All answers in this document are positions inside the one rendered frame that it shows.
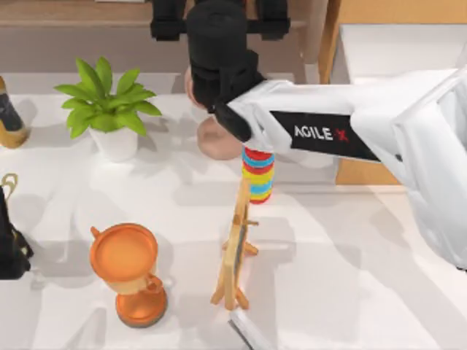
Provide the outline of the orange trophy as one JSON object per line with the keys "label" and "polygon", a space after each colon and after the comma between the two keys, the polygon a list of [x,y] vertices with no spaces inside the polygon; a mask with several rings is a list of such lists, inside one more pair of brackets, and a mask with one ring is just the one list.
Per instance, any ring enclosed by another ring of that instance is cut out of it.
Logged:
{"label": "orange trophy", "polygon": [[156,276],[158,242],[146,227],[120,223],[100,231],[90,229],[90,265],[116,293],[115,309],[129,327],[145,328],[165,314],[168,297]]}

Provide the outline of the wooden framed blackboard on easel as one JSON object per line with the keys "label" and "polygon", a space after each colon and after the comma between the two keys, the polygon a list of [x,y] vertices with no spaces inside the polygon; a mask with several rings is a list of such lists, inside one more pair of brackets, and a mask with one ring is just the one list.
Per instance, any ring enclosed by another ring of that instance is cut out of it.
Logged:
{"label": "wooden framed blackboard on easel", "polygon": [[234,310],[237,306],[242,309],[249,308],[249,301],[239,286],[244,256],[258,254],[258,249],[247,241],[249,226],[258,225],[258,222],[249,219],[249,206],[250,181],[242,179],[236,197],[228,239],[223,244],[217,286],[210,300],[215,305],[224,300],[224,307],[229,311]]}

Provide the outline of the pinkish beige cup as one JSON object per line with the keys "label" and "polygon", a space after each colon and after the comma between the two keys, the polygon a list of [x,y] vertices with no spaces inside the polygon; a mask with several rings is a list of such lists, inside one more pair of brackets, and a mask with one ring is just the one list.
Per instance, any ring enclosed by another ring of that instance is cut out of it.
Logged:
{"label": "pinkish beige cup", "polygon": [[[213,103],[218,95],[216,82],[207,82],[193,77],[191,66],[185,71],[185,92],[192,103],[200,109],[212,113]],[[214,160],[231,160],[240,156],[242,144],[234,138],[215,117],[210,116],[201,122],[197,130],[198,148]]]}

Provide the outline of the stack of coloured rings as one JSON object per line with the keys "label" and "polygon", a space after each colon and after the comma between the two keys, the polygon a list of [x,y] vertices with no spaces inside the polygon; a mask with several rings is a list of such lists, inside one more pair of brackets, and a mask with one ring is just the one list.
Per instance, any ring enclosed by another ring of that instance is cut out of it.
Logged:
{"label": "stack of coloured rings", "polygon": [[242,176],[250,181],[250,203],[266,202],[274,184],[274,154],[242,148]]}

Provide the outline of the green plant in white pot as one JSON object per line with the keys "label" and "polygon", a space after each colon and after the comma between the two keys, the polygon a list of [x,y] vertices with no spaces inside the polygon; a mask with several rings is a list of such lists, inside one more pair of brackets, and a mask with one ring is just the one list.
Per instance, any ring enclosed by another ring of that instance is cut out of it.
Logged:
{"label": "green plant in white pot", "polygon": [[70,97],[61,106],[69,110],[66,127],[70,138],[76,139],[87,131],[108,160],[131,159],[138,150],[139,137],[147,135],[139,114],[162,115],[150,101],[156,94],[137,81],[138,68],[126,71],[113,90],[112,67],[105,57],[94,66],[81,58],[75,63],[80,81],[55,86],[55,90]]}

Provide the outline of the brown bottle with dark label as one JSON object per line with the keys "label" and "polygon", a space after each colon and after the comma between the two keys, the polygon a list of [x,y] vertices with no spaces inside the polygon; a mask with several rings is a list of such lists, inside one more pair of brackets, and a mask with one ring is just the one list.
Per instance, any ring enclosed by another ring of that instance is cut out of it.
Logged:
{"label": "brown bottle with dark label", "polygon": [[29,131],[10,101],[6,83],[0,75],[0,145],[16,149],[27,140]]}

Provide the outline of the white book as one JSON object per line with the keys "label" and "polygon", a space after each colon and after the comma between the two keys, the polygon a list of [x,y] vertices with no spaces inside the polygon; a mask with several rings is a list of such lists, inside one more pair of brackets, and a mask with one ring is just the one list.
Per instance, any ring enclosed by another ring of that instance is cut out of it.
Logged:
{"label": "white book", "polygon": [[243,310],[231,311],[228,323],[250,350],[277,350]]}

